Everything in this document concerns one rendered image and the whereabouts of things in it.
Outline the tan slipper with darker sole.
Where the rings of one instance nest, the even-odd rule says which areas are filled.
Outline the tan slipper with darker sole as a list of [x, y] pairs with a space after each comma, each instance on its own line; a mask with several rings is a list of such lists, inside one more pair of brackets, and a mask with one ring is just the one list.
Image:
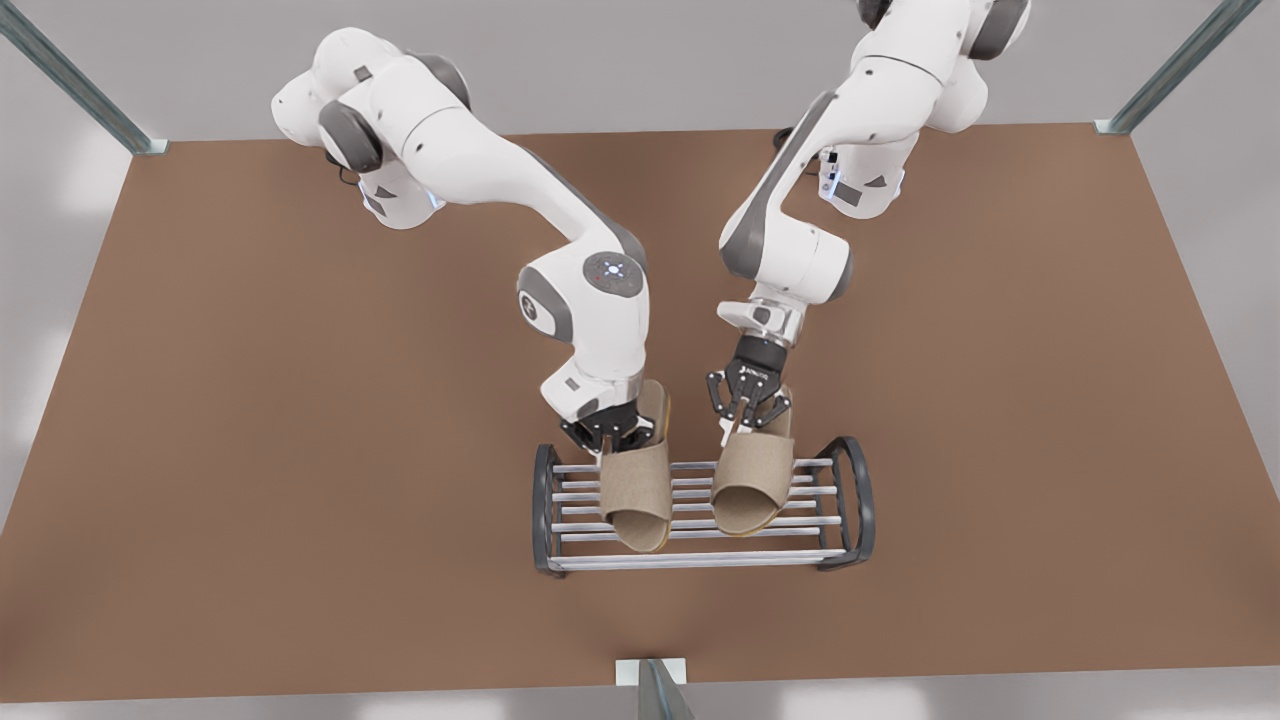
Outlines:
[[654, 434], [640, 448], [602, 459], [600, 512], [620, 542], [640, 553], [653, 553], [667, 542], [673, 515], [667, 429], [669, 395], [646, 379], [637, 411], [653, 420]]
[[751, 536], [772, 523], [787, 502], [794, 477], [792, 392], [782, 386], [785, 410], [750, 433], [735, 432], [717, 462], [710, 505], [727, 536]]

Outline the silver frame post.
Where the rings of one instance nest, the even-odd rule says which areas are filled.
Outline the silver frame post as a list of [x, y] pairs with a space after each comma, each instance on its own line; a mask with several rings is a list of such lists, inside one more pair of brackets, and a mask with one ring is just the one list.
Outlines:
[[0, 35], [132, 155], [166, 154], [166, 140], [145, 133], [12, 0], [0, 0]]
[[614, 684], [636, 688], [637, 720], [696, 720], [682, 693], [686, 659], [616, 660]]
[[1110, 118], [1093, 122], [1097, 135], [1128, 136], [1265, 0], [1221, 0], [1164, 64]]

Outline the dark metal shoe rack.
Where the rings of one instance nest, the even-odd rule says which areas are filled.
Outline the dark metal shoe rack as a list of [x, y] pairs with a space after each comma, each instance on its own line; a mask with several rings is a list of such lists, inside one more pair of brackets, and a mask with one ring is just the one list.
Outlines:
[[532, 465], [532, 562], [553, 578], [579, 571], [808, 566], [835, 571], [867, 562], [876, 547], [869, 466], [851, 436], [794, 462], [787, 501], [758, 533], [731, 537], [712, 516], [713, 461], [673, 462], [669, 544], [639, 553], [600, 514], [599, 469], [564, 464], [540, 445]]

